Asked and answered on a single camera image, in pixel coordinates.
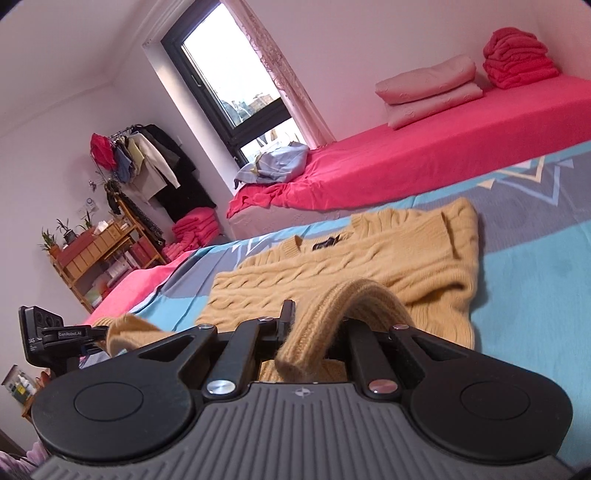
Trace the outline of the hanging clothes on rack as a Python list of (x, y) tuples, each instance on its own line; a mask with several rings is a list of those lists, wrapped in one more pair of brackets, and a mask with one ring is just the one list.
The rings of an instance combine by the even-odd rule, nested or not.
[(192, 160), (154, 124), (134, 124), (109, 137), (92, 134), (90, 157), (113, 212), (129, 193), (161, 207), (173, 222), (196, 208), (216, 208)]

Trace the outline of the folded red blanket stack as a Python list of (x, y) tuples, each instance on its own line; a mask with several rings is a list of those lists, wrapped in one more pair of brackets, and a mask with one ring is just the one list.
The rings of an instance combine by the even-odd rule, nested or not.
[(497, 88), (512, 89), (560, 75), (535, 34), (515, 27), (496, 30), (483, 48), (483, 69)]

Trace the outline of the blue grey patterned bedspread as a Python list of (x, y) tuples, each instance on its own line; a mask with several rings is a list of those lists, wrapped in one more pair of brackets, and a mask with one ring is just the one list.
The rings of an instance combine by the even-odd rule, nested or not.
[[(590, 146), (580, 143), (439, 190), (399, 208), (434, 209), (464, 197), (479, 215), (480, 276), (471, 306), (485, 354), (558, 383), (573, 405), (560, 450), (590, 462)], [(348, 218), (293, 226), (182, 255), (128, 275), (94, 319), (128, 312), (168, 331), (190, 328), (214, 276), (291, 236), (325, 239)]]

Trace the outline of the pink pillow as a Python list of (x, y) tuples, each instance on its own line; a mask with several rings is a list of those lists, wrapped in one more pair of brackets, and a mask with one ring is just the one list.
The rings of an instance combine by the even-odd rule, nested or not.
[(469, 82), (449, 92), (429, 98), (402, 105), (389, 105), (388, 126), (398, 130), (430, 116), (478, 100), (483, 96), (484, 91), (475, 82)]
[(404, 72), (375, 86), (375, 93), (389, 105), (401, 105), (447, 93), (476, 77), (476, 63), (458, 55), (440, 64)]

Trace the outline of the mustard cable-knit sweater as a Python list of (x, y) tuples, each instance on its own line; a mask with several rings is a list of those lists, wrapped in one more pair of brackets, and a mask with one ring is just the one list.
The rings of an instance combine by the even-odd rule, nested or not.
[(345, 318), (384, 332), (406, 324), (466, 348), (479, 270), (478, 215), (459, 198), (431, 211), (386, 208), (353, 215), (335, 244), (290, 237), (214, 278), (197, 325), (231, 332), (295, 305), (294, 324), (266, 382), (341, 381), (327, 358)]

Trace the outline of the red folded blankets by shelf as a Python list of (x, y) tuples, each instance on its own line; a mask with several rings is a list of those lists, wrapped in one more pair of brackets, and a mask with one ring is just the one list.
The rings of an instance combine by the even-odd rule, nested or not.
[(199, 207), (191, 210), (171, 228), (174, 241), (163, 247), (166, 260), (172, 261), (181, 254), (211, 244), (221, 234), (215, 211)]

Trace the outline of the pink lace curtain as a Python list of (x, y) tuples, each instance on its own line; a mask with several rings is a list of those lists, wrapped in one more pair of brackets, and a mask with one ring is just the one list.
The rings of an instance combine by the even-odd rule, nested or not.
[(249, 4), (242, 0), (222, 1), (222, 4), (228, 9), (236, 25), (245, 34), (250, 46), (262, 61), (263, 67), (270, 74), (274, 86), (280, 92), (281, 100), (294, 119), (295, 125), (304, 135), (308, 146), (318, 148), (334, 143), (335, 136), (315, 107), (308, 91)]

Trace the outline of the wooden shelf unit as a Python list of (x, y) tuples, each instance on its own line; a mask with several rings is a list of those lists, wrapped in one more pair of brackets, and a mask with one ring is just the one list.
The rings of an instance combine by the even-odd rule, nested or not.
[(120, 213), (104, 228), (87, 229), (49, 253), (53, 269), (89, 313), (133, 271), (166, 263), (143, 224), (121, 200), (116, 203)]

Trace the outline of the black framed window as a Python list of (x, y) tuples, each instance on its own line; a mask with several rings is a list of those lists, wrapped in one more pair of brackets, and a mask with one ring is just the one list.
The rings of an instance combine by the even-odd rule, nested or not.
[(192, 2), (161, 44), (238, 166), (304, 144), (270, 73), (221, 2)]

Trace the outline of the red sheeted bed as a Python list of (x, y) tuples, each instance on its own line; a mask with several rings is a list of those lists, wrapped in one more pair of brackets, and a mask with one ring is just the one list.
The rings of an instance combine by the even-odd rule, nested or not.
[(246, 185), (228, 204), (245, 239), (446, 187), (588, 141), (590, 83), (560, 75), (394, 130), (382, 125), (308, 153), (287, 183)]

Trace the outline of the crumpled light blue garment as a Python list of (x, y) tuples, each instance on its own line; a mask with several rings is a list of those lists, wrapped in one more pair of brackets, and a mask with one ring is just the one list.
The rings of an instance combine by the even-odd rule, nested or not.
[(245, 185), (273, 185), (293, 181), (307, 166), (307, 145), (290, 142), (270, 152), (260, 153), (256, 160), (240, 168), (233, 183), (235, 189)]

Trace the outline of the potted green plants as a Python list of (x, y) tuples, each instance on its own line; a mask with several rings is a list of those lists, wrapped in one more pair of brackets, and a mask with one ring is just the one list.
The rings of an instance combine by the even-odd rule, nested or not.
[(88, 231), (94, 230), (92, 222), (91, 212), (85, 211), (82, 217), (82, 223), (74, 227), (69, 225), (69, 221), (56, 220), (57, 227), (55, 231), (49, 229), (43, 229), (41, 231), (42, 241), (39, 244), (39, 248), (46, 252), (51, 258), (57, 259), (61, 252), (72, 245), (78, 238), (81, 238), (83, 234)]

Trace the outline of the upper pink pillow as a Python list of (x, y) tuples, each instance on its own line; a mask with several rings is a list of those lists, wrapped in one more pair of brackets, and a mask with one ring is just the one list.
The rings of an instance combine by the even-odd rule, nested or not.
[(375, 86), (375, 93), (389, 105), (401, 105), (447, 93), (476, 77), (476, 63), (458, 55), (440, 64), (404, 72)]

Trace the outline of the lower pink pillow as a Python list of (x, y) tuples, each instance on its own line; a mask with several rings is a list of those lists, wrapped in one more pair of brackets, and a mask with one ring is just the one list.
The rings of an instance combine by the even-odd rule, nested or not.
[(429, 98), (402, 105), (389, 105), (388, 126), (398, 130), (430, 116), (478, 100), (483, 96), (484, 91), (475, 82), (469, 82), (449, 92)]

